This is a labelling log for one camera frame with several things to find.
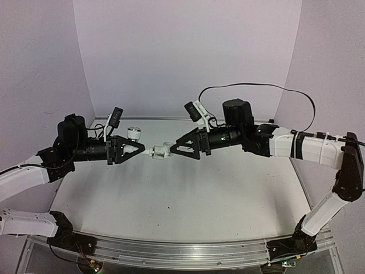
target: white cylindrical object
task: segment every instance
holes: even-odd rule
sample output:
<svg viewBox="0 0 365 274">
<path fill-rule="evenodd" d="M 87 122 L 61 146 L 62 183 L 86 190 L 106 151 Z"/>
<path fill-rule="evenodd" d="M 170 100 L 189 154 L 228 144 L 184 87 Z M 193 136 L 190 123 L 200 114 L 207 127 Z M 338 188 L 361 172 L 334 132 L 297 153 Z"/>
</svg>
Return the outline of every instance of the white cylindrical object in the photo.
<svg viewBox="0 0 365 274">
<path fill-rule="evenodd" d="M 349 202 L 342 200 L 336 193 L 329 193 L 305 216 L 302 231 L 309 235 L 316 235 L 336 214 Z"/>
<path fill-rule="evenodd" d="M 138 142 L 141 138 L 141 129 L 139 127 L 128 127 L 127 138 L 134 142 Z"/>
</svg>

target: white object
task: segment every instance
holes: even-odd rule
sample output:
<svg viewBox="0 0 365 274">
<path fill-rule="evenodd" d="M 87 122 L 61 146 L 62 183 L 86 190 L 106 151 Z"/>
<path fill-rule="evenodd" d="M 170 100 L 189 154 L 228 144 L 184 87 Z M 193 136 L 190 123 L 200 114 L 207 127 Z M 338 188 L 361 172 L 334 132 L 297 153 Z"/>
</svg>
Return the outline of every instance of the white object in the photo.
<svg viewBox="0 0 365 274">
<path fill-rule="evenodd" d="M 305 216 L 302 231 L 309 236 L 316 235 L 348 203 L 336 193 L 330 192 Z"/>
<path fill-rule="evenodd" d="M 0 211 L 0 235 L 41 235 L 54 237 L 58 226 L 49 213 L 32 213 L 3 209 Z"/>
<path fill-rule="evenodd" d="M 270 139 L 270 154 L 276 157 L 290 157 L 291 144 L 296 135 L 283 127 L 275 129 L 272 134 L 274 137 Z M 341 147 L 344 145 L 345 142 L 336 140 L 305 137 L 302 145 L 303 160 L 324 164 L 339 170 L 343 159 Z"/>
<path fill-rule="evenodd" d="M 141 139 L 141 129 L 139 127 L 128 127 L 127 138 L 134 142 L 138 142 L 138 140 Z"/>
<path fill-rule="evenodd" d="M 142 154 L 147 154 L 148 156 L 152 157 L 152 159 L 168 159 L 173 156 L 171 153 L 171 147 L 173 143 L 165 142 L 163 146 L 153 146 L 146 148 Z"/>
<path fill-rule="evenodd" d="M 206 131 L 209 132 L 210 131 L 210 127 L 209 127 L 209 118 L 211 117 L 210 114 L 207 112 L 207 110 L 205 109 L 205 107 L 199 102 L 199 100 L 196 100 L 193 105 L 195 106 L 195 109 L 199 112 L 199 114 L 201 115 L 201 118 L 196 121 L 196 123 L 200 126 L 200 127 L 205 127 Z"/>
<path fill-rule="evenodd" d="M 39 156 L 32 156 L 21 164 L 41 164 Z M 40 167 L 23 167 L 0 176 L 0 202 L 31 187 L 48 183 L 47 170 Z"/>
<path fill-rule="evenodd" d="M 146 147 L 161 138 L 176 140 L 194 126 L 184 120 L 128 119 L 123 125 L 142 128 Z M 125 128 L 116 134 L 123 136 Z M 214 150 L 199 161 L 139 155 L 114 166 L 75 165 L 51 207 L 63 212 L 75 231 L 152 241 L 263 239 L 293 233 L 310 211 L 288 158 L 260 157 L 239 146 Z"/>
<path fill-rule="evenodd" d="M 104 129 L 103 129 L 103 131 L 104 131 L 104 142 L 105 143 L 107 142 L 107 128 L 109 126 L 109 121 L 110 121 L 111 118 L 112 118 L 112 115 L 109 114 L 107 122 L 105 123 Z"/>
</svg>

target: black joint housing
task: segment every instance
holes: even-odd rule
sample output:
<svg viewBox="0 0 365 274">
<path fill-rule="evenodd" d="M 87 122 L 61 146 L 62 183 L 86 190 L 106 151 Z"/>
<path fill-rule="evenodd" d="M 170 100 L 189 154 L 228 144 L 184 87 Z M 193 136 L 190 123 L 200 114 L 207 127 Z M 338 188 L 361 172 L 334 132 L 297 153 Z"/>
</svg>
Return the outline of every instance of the black joint housing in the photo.
<svg viewBox="0 0 365 274">
<path fill-rule="evenodd" d="M 346 142 L 343 147 L 343 160 L 341 169 L 336 174 L 336 183 L 332 192 L 342 200 L 353 202 L 363 193 L 364 163 L 356 135 L 348 132 L 346 138 L 352 142 Z"/>
<path fill-rule="evenodd" d="M 241 99 L 233 99 L 223 103 L 223 113 L 228 126 L 244 124 L 246 127 L 254 126 L 251 105 Z"/>
</svg>

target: black cable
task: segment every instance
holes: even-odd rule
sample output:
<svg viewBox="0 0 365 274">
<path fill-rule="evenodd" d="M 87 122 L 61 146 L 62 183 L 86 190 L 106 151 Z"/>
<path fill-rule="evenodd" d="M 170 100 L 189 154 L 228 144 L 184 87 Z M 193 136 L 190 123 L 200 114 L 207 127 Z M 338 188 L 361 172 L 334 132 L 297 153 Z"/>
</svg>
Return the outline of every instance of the black cable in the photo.
<svg viewBox="0 0 365 274">
<path fill-rule="evenodd" d="M 107 136 L 109 137 L 110 135 L 112 135 L 113 131 L 114 131 L 114 128 L 112 127 L 112 129 L 109 131 Z"/>
<path fill-rule="evenodd" d="M 9 171 L 16 170 L 18 168 L 19 167 L 10 167 L 7 170 L 0 171 L 0 176 L 3 175 L 3 174 L 5 174 L 5 173 L 7 173 L 7 172 L 9 172 Z"/>
<path fill-rule="evenodd" d="M 302 95 L 304 95 L 305 97 L 308 98 L 308 100 L 310 101 L 310 103 L 312 104 L 312 108 L 313 108 L 313 118 L 312 118 L 312 121 L 310 122 L 309 126 L 301 131 L 301 132 L 305 132 L 307 131 L 313 124 L 314 122 L 314 118 L 315 118 L 315 104 L 314 104 L 314 101 L 313 99 L 306 93 L 302 92 L 302 91 L 299 91 L 299 90 L 291 90 L 289 88 L 284 88 L 284 87 L 281 87 L 281 86 L 277 86 L 276 84 L 263 84 L 263 83 L 235 83 L 235 84 L 227 84 L 225 86 L 211 86 L 211 87 L 206 87 L 205 89 L 203 89 L 200 94 L 199 94 L 199 97 L 198 97 L 198 101 L 200 102 L 200 99 L 201 99 L 201 96 L 203 95 L 203 93 L 208 90 L 208 89 L 211 89 L 211 88 L 222 88 L 222 87 L 233 87 L 233 86 L 270 86 L 270 87 L 276 87 L 276 88 L 281 88 L 283 90 L 286 90 L 286 91 L 291 91 L 291 92 L 296 92 L 296 93 L 300 93 Z"/>
<path fill-rule="evenodd" d="M 94 137 L 94 139 L 96 139 L 97 137 L 98 137 L 98 133 L 96 132 L 97 130 L 104 130 L 104 126 L 102 125 L 102 124 L 96 124 L 95 125 L 95 127 L 94 128 L 91 128 L 91 129 L 89 129 L 89 128 L 87 128 L 87 130 L 93 130 L 94 131 L 94 133 L 95 133 L 95 137 Z"/>
<path fill-rule="evenodd" d="M 86 130 L 101 130 L 101 129 L 104 129 L 104 126 L 102 124 L 96 124 L 94 128 L 86 128 Z"/>
<path fill-rule="evenodd" d="M 79 263 L 78 261 L 72 261 L 72 260 L 69 260 L 69 259 L 62 258 L 62 257 L 58 256 L 58 255 L 54 252 L 54 250 L 52 249 L 52 246 L 51 246 L 51 245 L 49 245 L 49 246 L 50 246 L 50 250 L 51 250 L 52 254 L 53 254 L 53 255 L 55 255 L 55 256 L 56 256 L 57 258 L 59 258 L 60 260 L 68 261 L 68 262 L 70 262 L 70 263 L 74 263 L 74 264 L 83 265 L 83 266 L 86 266 L 86 267 L 90 266 L 90 265 L 88 265 L 88 264 L 82 264 L 82 263 Z"/>
</svg>

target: white backdrop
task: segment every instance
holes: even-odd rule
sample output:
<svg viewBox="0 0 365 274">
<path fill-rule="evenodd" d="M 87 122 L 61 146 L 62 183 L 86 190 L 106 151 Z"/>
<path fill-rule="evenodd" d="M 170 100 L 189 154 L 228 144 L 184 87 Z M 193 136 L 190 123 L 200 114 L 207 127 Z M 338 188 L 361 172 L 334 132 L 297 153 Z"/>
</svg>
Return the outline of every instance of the white backdrop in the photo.
<svg viewBox="0 0 365 274">
<path fill-rule="evenodd" d="M 76 29 L 96 116 L 187 116 L 183 105 L 206 86 L 284 85 L 301 0 L 74 0 Z M 235 87 L 202 101 L 248 100 L 257 120 L 274 118 L 282 91 Z"/>
</svg>

